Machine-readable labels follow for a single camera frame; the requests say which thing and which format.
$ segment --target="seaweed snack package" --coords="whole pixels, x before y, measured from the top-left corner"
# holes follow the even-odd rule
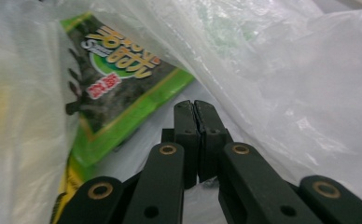
[[[194,79],[89,12],[62,21],[62,26],[74,43],[70,54],[80,70],[69,70],[69,88],[76,100],[65,109],[70,116],[79,113],[79,127],[53,223],[78,187],[91,177],[91,167]]]

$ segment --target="green snack package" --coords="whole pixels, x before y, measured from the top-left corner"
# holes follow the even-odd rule
[[[61,24],[74,43],[70,53],[80,69],[80,74],[69,71],[76,100],[66,105],[67,114],[79,113],[79,126],[51,223],[91,178],[91,167],[194,80],[89,12]]]

